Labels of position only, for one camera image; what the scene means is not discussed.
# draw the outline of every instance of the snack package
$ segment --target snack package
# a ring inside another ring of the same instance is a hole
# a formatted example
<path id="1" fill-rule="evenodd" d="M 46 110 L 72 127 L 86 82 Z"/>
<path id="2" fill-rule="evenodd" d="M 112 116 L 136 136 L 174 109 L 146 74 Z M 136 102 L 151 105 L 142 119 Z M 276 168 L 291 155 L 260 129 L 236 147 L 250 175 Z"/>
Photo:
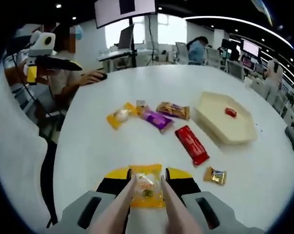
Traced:
<path id="1" fill-rule="evenodd" d="M 170 102 L 161 102 L 157 107 L 157 112 L 171 117 L 181 118 L 189 120 L 190 118 L 190 108 L 189 106 L 178 106 Z"/>
<path id="2" fill-rule="evenodd" d="M 228 107 L 225 109 L 225 114 L 227 114 L 233 118 L 237 117 L 237 112 L 231 108 L 228 108 Z"/>
<path id="3" fill-rule="evenodd" d="M 174 123 L 173 120 L 164 117 L 160 113 L 150 110 L 143 100 L 136 101 L 136 109 L 140 118 L 158 128 L 161 133 Z"/>
<path id="4" fill-rule="evenodd" d="M 160 186 L 162 165 L 130 166 L 130 168 L 132 169 L 132 176 L 137 177 L 131 207 L 164 207 L 165 202 Z"/>
<path id="5" fill-rule="evenodd" d="M 122 108 L 108 115 L 107 121 L 117 130 L 123 122 L 127 121 L 129 116 L 137 116 L 137 110 L 132 104 L 127 102 Z"/>
<path id="6" fill-rule="evenodd" d="M 205 171 L 203 180 L 211 181 L 219 185 L 224 185 L 226 183 L 227 172 L 217 171 L 212 167 L 208 167 Z"/>
<path id="7" fill-rule="evenodd" d="M 176 130 L 175 135 L 185 147 L 188 154 L 192 158 L 193 164 L 195 164 L 196 166 L 200 165 L 210 158 L 204 146 L 200 143 L 195 134 L 190 130 L 187 125 Z"/>

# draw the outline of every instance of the white tray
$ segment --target white tray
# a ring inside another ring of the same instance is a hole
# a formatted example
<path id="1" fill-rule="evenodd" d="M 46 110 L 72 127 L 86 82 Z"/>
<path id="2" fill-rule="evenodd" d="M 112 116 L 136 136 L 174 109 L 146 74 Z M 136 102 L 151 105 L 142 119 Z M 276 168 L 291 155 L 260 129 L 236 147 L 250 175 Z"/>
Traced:
<path id="1" fill-rule="evenodd" d="M 225 113 L 229 107 L 237 112 L 233 118 Z M 203 92 L 195 106 L 203 122 L 225 144 L 241 144 L 257 139 L 251 113 L 227 95 Z"/>

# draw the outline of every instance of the ceiling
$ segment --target ceiling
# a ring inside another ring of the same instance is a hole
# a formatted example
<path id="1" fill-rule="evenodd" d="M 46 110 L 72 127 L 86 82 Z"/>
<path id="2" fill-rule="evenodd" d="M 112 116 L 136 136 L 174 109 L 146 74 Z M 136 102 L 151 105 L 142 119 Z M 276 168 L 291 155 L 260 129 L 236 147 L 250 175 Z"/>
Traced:
<path id="1" fill-rule="evenodd" d="M 81 23 L 94 18 L 94 2 L 95 0 L 34 1 L 26 8 L 24 7 L 23 10 L 28 14 L 25 14 L 21 20 L 24 23 L 45 24 L 72 20 L 72 17 L 76 17 L 75 22 Z M 251 0 L 156 0 L 156 2 L 158 2 L 158 6 L 162 7 L 159 12 L 183 18 L 190 16 L 224 16 L 256 23 L 282 36 L 294 47 L 294 0 L 287 0 L 286 3 L 264 0 L 271 15 L 273 26 L 270 25 L 267 17 L 255 8 Z M 55 7 L 57 3 L 62 4 L 60 9 Z M 294 73 L 294 50 L 285 42 L 262 29 L 224 19 L 191 19 L 189 21 L 210 28 L 213 25 L 214 28 L 224 29 L 230 33 L 231 38 L 249 38 L 261 43 L 260 46 L 265 49 L 278 50 L 283 56 L 281 58 L 282 63 L 290 65 L 289 69 Z"/>

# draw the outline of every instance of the red candy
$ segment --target red candy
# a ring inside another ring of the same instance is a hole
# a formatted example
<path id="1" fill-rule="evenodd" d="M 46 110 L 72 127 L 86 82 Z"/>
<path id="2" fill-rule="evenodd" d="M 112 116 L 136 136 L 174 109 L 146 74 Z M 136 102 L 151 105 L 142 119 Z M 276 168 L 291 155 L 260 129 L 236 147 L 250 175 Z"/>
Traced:
<path id="1" fill-rule="evenodd" d="M 195 165 L 200 165 L 210 158 L 203 145 L 187 125 L 176 130 L 175 135 L 183 144 Z"/>
<path id="2" fill-rule="evenodd" d="M 237 117 L 237 112 L 231 108 L 226 108 L 225 113 L 233 118 Z"/>

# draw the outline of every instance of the face mask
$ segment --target face mask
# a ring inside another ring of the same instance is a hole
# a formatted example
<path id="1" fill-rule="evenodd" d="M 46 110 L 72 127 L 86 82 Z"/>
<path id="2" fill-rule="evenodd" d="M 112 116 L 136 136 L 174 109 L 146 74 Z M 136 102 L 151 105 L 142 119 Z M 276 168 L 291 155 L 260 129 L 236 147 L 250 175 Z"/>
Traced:
<path id="1" fill-rule="evenodd" d="M 83 30 L 80 25 L 75 27 L 75 39 L 81 40 L 82 39 Z"/>

